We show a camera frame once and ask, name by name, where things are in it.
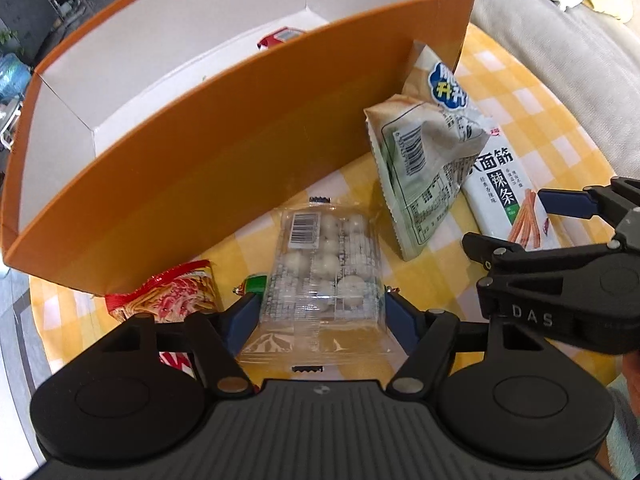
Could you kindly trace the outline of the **long red snack bar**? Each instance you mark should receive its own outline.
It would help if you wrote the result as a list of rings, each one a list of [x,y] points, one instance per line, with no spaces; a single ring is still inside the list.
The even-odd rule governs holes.
[[[258,41],[257,47],[259,50],[277,47],[279,44],[285,44],[288,41],[302,36],[304,33],[304,30],[298,28],[282,27],[270,35],[262,37],[262,39]]]

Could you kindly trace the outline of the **blue water jug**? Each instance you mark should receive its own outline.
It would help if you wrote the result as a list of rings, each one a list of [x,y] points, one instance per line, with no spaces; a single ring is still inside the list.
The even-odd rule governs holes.
[[[25,95],[32,73],[14,53],[2,55],[0,60],[0,99],[9,102]]]

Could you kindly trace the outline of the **clear white candy packet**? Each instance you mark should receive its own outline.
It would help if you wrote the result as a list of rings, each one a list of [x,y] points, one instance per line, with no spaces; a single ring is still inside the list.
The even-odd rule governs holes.
[[[282,211],[258,324],[239,353],[262,377],[386,382],[405,353],[386,326],[375,214],[314,196]]]

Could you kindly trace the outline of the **small white rolling stool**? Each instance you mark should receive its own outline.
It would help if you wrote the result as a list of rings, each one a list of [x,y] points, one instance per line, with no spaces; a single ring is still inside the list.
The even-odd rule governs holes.
[[[11,151],[14,143],[14,136],[17,123],[22,114],[23,100],[14,98],[7,103],[1,104],[0,110],[0,142],[2,148]]]

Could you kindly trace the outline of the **orange cardboard box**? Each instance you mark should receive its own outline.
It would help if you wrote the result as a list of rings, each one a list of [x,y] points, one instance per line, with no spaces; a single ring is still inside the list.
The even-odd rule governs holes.
[[[455,66],[473,2],[116,0],[35,68],[4,263],[101,296],[201,255],[367,153],[364,110],[417,41]]]

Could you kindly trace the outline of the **white spicy strip packet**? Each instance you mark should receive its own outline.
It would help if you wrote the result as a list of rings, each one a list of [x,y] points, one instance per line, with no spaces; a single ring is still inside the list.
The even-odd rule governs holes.
[[[560,246],[536,188],[500,129],[491,130],[462,191],[482,234],[526,250]]]

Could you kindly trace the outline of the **red Mimi fries bag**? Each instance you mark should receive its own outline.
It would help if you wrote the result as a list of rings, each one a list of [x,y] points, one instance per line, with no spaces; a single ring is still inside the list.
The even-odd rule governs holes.
[[[157,323],[178,323],[194,312],[222,311],[208,260],[181,263],[153,275],[134,292],[106,295],[105,305],[119,322],[137,314],[149,314]]]

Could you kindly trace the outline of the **white blue logo snack bag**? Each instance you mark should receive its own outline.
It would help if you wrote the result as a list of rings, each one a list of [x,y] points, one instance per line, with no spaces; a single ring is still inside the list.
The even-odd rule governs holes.
[[[364,110],[401,258],[416,258],[448,214],[495,121],[426,44],[412,46],[401,92]]]

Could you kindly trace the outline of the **beige sofa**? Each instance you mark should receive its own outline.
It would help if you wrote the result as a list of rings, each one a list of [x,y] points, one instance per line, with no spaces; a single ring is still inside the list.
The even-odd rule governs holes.
[[[584,127],[616,174],[639,175],[639,34],[582,4],[475,0],[471,22],[521,61]]]

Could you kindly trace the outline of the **green sausage stick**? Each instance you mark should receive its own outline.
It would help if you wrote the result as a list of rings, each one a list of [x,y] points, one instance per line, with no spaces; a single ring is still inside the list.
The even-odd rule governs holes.
[[[265,273],[256,273],[247,275],[246,278],[233,289],[236,296],[244,296],[246,294],[262,295],[268,284],[268,275]]]

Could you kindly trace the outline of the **yellow checkered tablecloth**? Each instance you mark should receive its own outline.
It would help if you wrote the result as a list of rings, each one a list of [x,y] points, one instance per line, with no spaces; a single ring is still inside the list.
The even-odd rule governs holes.
[[[466,31],[456,77],[480,110],[498,122],[535,188],[578,190],[608,183],[614,174],[588,133],[552,92],[475,26]],[[232,289],[247,275],[270,270],[280,215],[280,210],[270,211],[205,253],[225,306],[234,303]],[[383,210],[378,235],[386,283],[399,288],[421,310],[445,308],[463,321],[480,320],[475,283],[483,271],[465,259],[460,246],[462,235],[475,227],[468,204],[458,197],[424,252],[405,262],[390,214]],[[116,325],[99,298],[40,278],[30,279],[29,291],[52,372]]]

